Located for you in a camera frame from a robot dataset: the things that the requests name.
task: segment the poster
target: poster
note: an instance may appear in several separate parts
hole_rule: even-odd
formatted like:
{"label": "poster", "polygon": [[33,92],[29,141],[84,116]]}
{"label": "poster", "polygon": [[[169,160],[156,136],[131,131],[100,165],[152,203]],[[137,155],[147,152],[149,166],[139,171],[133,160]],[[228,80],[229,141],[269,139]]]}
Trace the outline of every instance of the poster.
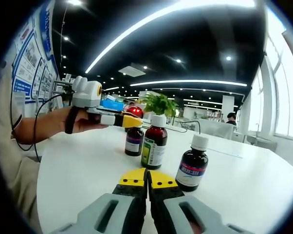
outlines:
{"label": "poster", "polygon": [[55,1],[43,4],[25,23],[14,43],[17,58],[13,66],[13,91],[24,92],[26,103],[47,100],[58,76],[53,53],[51,27]]}

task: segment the medicine bottle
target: medicine bottle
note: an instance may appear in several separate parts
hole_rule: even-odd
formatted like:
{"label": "medicine bottle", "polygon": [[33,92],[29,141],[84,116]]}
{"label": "medicine bottle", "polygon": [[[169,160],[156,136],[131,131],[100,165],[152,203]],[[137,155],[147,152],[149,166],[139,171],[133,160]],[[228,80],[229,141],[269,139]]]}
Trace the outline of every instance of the medicine bottle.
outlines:
{"label": "medicine bottle", "polygon": [[181,190],[191,192],[199,186],[208,164],[208,157],[205,154],[207,147],[208,138],[193,136],[192,149],[183,154],[176,175],[176,182]]}
{"label": "medicine bottle", "polygon": [[151,126],[146,131],[142,149],[141,164],[143,167],[151,170],[161,167],[167,143],[165,126],[165,116],[152,116]]}
{"label": "medicine bottle", "polygon": [[126,136],[125,154],[129,156],[140,156],[143,147],[144,132],[142,126],[129,128]]}

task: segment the bottle label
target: bottle label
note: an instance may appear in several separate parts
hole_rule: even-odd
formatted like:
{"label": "bottle label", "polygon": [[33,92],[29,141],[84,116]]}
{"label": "bottle label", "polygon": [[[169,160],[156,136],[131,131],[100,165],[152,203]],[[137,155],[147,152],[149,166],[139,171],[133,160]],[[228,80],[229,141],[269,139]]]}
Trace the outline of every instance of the bottle label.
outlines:
{"label": "bottle label", "polygon": [[140,139],[126,137],[125,149],[131,152],[139,152],[140,144],[142,145]]}
{"label": "bottle label", "polygon": [[150,166],[159,166],[165,153],[165,145],[158,146],[154,140],[145,138],[143,144],[141,161]]}
{"label": "bottle label", "polygon": [[194,187],[199,185],[206,168],[196,168],[186,165],[181,162],[179,170],[176,175],[176,180],[189,187]]}

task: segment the potted plant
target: potted plant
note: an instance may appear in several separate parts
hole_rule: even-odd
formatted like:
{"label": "potted plant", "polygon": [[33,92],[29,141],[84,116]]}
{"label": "potted plant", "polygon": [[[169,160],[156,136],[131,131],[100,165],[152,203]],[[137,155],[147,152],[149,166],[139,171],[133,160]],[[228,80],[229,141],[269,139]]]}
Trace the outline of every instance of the potted plant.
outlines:
{"label": "potted plant", "polygon": [[173,117],[176,114],[178,107],[177,103],[169,100],[167,96],[147,94],[146,98],[142,100],[146,104],[144,112],[154,112],[156,115],[165,115],[166,117]]}

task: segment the ceiling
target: ceiling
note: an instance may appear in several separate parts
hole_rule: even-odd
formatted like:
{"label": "ceiling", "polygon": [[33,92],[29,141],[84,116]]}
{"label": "ceiling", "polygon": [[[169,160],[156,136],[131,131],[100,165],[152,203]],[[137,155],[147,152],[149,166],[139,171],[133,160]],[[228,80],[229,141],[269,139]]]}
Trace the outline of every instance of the ceiling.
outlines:
{"label": "ceiling", "polygon": [[[145,89],[157,89],[156,92],[170,98],[175,95],[180,106],[187,103],[183,99],[222,103],[222,95],[229,95],[202,89],[232,92],[235,105],[240,106],[243,95],[250,92],[264,54],[265,19],[262,8],[258,6],[194,7],[167,14],[128,35],[85,74],[94,59],[120,34],[175,2],[83,0],[81,6],[72,6],[65,0],[57,0],[53,15],[53,45],[59,73],[63,77],[64,73],[69,73],[73,77],[82,75],[88,80],[97,80],[103,84],[103,89],[118,86],[120,89],[110,93],[120,92],[120,95],[127,97],[137,96],[139,91]],[[68,37],[68,41],[60,36],[66,7],[63,37]],[[67,57],[62,60],[62,64],[61,40],[62,55]],[[118,72],[131,63],[140,66],[146,74],[134,78]],[[231,81],[245,83],[247,87],[179,82],[130,86],[134,83],[172,79]]]}

